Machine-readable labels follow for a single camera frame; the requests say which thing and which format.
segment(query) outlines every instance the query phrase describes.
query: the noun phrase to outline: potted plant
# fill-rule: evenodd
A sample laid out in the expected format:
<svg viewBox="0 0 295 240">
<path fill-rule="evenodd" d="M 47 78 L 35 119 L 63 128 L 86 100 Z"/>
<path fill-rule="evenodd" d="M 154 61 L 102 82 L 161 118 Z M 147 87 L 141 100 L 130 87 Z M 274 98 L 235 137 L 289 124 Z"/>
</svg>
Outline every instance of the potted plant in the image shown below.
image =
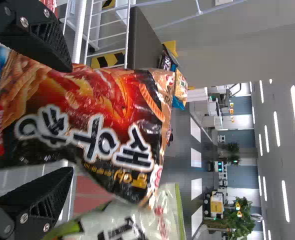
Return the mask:
<svg viewBox="0 0 295 240">
<path fill-rule="evenodd" d="M 251 219 L 250 213 L 252 202 L 248 201 L 245 197 L 237 197 L 234 201 L 234 205 L 236 205 L 236 203 L 240 205 L 239 210 L 225 209 L 223 219 L 206 219 L 204 220 L 204 224 L 206 224 L 208 228 L 222 229 L 222 231 L 227 233 L 229 240 L 237 240 L 242 237 L 242 239 L 246 240 L 247 235 L 249 235 L 255 227 L 255 221 Z"/>
</svg>

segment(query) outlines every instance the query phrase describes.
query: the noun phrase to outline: snack food image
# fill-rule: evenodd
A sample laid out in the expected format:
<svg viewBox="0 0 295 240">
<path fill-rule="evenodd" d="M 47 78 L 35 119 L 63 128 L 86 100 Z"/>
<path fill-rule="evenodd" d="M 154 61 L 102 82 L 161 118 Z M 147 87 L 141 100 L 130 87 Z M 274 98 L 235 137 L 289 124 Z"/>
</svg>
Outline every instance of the snack food image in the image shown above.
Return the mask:
<svg viewBox="0 0 295 240">
<path fill-rule="evenodd" d="M 144 205 L 158 188 L 174 73 L 55 71 L 11 51 L 0 80 L 0 169 L 66 159 Z"/>
<path fill-rule="evenodd" d="M 179 185 L 163 184 L 151 210 L 113 200 L 50 231 L 42 240 L 186 240 Z"/>
<path fill-rule="evenodd" d="M 184 106 L 186 105 L 188 99 L 188 83 L 178 68 L 176 69 L 175 73 L 174 95 L 178 100 L 183 102 Z"/>
</svg>

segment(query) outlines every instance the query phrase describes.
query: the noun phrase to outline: ceiling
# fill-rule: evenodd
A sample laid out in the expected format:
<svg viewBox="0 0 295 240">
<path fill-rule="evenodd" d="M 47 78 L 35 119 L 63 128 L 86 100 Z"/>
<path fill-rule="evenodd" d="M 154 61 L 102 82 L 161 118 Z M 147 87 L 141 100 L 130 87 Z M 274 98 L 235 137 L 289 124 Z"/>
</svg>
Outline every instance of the ceiling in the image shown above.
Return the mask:
<svg viewBox="0 0 295 240">
<path fill-rule="evenodd" d="M 265 220 L 266 239 L 268 230 L 273 240 L 295 239 L 295 120 L 292 107 L 291 86 L 295 76 L 287 79 L 262 79 L 264 103 L 261 102 L 259 82 L 252 82 L 252 104 L 255 114 L 255 140 L 259 151 L 258 174 L 262 185 L 262 215 Z M 277 146 L 274 125 L 277 112 L 280 147 Z M 267 153 L 265 125 L 267 126 L 269 153 Z M 263 156 L 260 155 L 259 134 Z M 267 201 L 264 199 L 263 176 L 266 179 Z M 286 221 L 282 180 L 286 184 L 290 223 Z"/>
<path fill-rule="evenodd" d="M 199 0 L 199 3 L 202 10 L 213 6 L 213 0 Z M 142 11 L 150 24 L 158 27 L 194 15 L 197 8 L 195 0 L 173 0 L 143 7 Z M 270 44 L 276 42 L 269 51 L 270 59 L 284 49 L 281 35 L 289 35 L 288 29 L 270 31 L 292 24 L 295 24 L 295 0 L 247 0 L 156 33 L 161 41 L 176 40 L 183 74 L 191 86 L 201 88 L 248 81 L 246 73 L 252 74 L 249 68 L 259 72 L 261 58 L 266 59 Z M 281 65 L 278 62 L 282 60 L 277 56 L 273 63 Z"/>
</svg>

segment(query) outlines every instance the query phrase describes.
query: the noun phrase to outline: floor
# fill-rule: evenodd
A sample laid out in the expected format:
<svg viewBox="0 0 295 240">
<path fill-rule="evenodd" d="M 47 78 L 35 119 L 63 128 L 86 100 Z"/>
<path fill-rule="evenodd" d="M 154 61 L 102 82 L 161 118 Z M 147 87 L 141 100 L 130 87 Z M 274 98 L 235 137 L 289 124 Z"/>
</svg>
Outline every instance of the floor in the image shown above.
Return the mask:
<svg viewBox="0 0 295 240">
<path fill-rule="evenodd" d="M 172 109 L 171 127 L 174 140 L 165 151 L 161 183 L 179 183 L 185 232 L 190 240 L 202 223 L 205 193 L 218 187 L 218 174 L 206 170 L 207 162 L 217 153 L 217 146 L 190 114 L 188 103 L 184 111 Z"/>
</svg>

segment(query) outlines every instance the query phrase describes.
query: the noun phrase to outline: white snack bag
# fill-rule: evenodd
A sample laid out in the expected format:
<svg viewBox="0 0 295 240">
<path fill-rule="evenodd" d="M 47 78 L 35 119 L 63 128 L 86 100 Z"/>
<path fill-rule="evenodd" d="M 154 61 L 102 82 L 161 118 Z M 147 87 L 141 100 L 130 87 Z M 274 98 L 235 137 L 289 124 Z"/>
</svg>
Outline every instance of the white snack bag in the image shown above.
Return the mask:
<svg viewBox="0 0 295 240">
<path fill-rule="evenodd" d="M 102 211 L 93 210 L 55 228 L 43 240 L 186 240 L 177 184 L 161 185 L 149 207 L 114 200 Z"/>
</svg>

